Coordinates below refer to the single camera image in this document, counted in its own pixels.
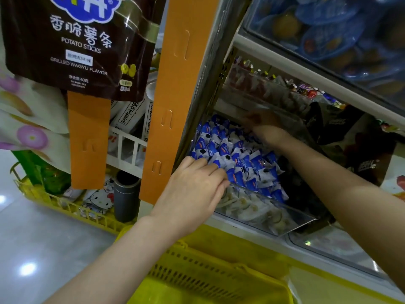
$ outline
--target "hand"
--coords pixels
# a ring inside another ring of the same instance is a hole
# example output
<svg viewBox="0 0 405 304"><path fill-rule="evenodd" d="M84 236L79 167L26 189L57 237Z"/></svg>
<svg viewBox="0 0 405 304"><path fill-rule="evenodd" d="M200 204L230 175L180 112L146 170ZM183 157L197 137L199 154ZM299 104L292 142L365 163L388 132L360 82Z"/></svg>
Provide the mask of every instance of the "hand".
<svg viewBox="0 0 405 304"><path fill-rule="evenodd" d="M185 157L172 174L151 216L173 242L192 233L213 213L230 182L226 172L206 159Z"/></svg>
<svg viewBox="0 0 405 304"><path fill-rule="evenodd" d="M269 109L251 111L242 121L263 143L275 150L279 150L281 144L291 138L291 135L282 129L280 118Z"/></svg>

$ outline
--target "tile floor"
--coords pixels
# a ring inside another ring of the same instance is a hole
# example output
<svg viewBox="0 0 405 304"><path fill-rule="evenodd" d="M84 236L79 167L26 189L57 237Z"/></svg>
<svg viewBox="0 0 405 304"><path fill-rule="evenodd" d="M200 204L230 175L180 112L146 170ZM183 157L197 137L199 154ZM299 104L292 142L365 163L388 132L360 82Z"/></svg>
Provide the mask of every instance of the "tile floor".
<svg viewBox="0 0 405 304"><path fill-rule="evenodd" d="M0 150L0 303L40 304L115 236L25 199L9 174L16 161Z"/></svg>

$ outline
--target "gray cylindrical container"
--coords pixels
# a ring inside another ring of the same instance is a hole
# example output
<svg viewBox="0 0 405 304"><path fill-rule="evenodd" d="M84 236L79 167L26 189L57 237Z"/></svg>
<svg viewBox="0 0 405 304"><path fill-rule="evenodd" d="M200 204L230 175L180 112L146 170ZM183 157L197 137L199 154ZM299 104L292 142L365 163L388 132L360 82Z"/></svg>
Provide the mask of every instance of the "gray cylindrical container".
<svg viewBox="0 0 405 304"><path fill-rule="evenodd" d="M122 223L132 221L139 211L140 178L119 171L114 179L114 216Z"/></svg>

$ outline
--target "yellow cartoon character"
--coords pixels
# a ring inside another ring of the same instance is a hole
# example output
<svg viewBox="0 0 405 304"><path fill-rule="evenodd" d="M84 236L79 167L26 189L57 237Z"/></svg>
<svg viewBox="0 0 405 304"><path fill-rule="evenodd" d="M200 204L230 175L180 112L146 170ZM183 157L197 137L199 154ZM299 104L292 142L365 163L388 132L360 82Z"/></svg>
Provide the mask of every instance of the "yellow cartoon character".
<svg viewBox="0 0 405 304"><path fill-rule="evenodd" d="M129 69L129 67L128 67L128 65L127 65L127 64L122 64L122 65L119 65L119 67L121 68L121 72L122 72L123 74L128 73L128 69Z"/></svg>
<svg viewBox="0 0 405 304"><path fill-rule="evenodd" d="M131 78L134 78L136 74L136 65L135 64L131 64L129 66L129 70L128 70L128 76L130 76Z"/></svg>

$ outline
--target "white basket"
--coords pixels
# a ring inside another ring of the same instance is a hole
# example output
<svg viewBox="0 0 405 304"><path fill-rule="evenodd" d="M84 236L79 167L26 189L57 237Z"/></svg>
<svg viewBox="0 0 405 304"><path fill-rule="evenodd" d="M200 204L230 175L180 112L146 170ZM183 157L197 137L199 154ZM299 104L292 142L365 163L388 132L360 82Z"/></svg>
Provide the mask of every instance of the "white basket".
<svg viewBox="0 0 405 304"><path fill-rule="evenodd" d="M122 132L121 130L114 127L110 127L110 131L118 135L118 153L117 157L108 153L107 163L136 177L142 178L142 168L135 165L135 159L138 153L139 145L146 147L147 142L142 141L140 138L134 137L133 135ZM132 158L130 160L122 159L122 142L124 138L128 138L129 140L134 142L134 148L132 150Z"/></svg>

